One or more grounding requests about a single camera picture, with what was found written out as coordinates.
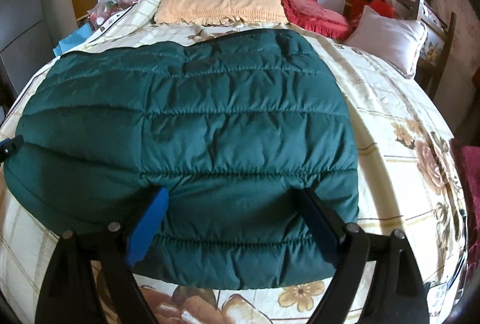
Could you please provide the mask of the wooden chair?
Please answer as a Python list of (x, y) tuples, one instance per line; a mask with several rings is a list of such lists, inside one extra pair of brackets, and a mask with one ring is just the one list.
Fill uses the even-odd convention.
[(427, 31), (416, 65), (415, 80), (434, 99), (443, 77), (456, 30), (456, 14), (443, 21), (426, 0), (392, 0), (397, 15), (421, 22)]

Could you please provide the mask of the red heart cushion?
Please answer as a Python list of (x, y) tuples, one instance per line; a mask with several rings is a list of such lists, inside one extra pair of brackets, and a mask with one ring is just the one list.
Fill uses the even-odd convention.
[(281, 0), (289, 23), (334, 40), (345, 41), (351, 34), (347, 19), (317, 0)]

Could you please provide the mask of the dark green quilted jacket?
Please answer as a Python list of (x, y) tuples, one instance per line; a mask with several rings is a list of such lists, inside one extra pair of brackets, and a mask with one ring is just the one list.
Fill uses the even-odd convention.
[(134, 272), (214, 289), (331, 277), (298, 214), (310, 188), (358, 216), (357, 148), (329, 67), (291, 30), (256, 29), (189, 46), (158, 42), (69, 52), (24, 107), (8, 189), (55, 234), (102, 230), (155, 189), (168, 212)]

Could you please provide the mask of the white pillow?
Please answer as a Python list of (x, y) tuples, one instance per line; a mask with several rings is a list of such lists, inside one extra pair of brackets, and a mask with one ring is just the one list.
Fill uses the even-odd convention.
[(426, 37), (427, 28), (421, 21), (384, 17), (366, 6), (345, 44), (381, 58), (410, 80), (416, 75)]

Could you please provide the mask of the maroon velvet blanket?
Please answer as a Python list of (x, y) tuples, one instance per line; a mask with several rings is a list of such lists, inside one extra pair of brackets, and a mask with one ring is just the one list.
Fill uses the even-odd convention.
[(457, 139), (451, 139), (450, 145), (465, 197), (468, 231), (466, 279), (469, 283), (479, 267), (479, 147), (462, 145)]

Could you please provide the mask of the blue paper bag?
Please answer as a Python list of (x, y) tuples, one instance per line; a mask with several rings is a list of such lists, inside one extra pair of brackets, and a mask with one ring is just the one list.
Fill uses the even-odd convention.
[(77, 30), (74, 30), (70, 35), (64, 37), (58, 42), (53, 49), (55, 57), (59, 57), (68, 50), (77, 47), (79, 44), (83, 44), (92, 36), (92, 34), (93, 32), (90, 25), (85, 23), (83, 26), (79, 27)]

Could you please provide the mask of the grey refrigerator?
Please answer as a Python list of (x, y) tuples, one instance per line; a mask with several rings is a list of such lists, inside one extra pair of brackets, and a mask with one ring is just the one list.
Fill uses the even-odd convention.
[(18, 96), (54, 58), (41, 0), (1, 0), (1, 83)]

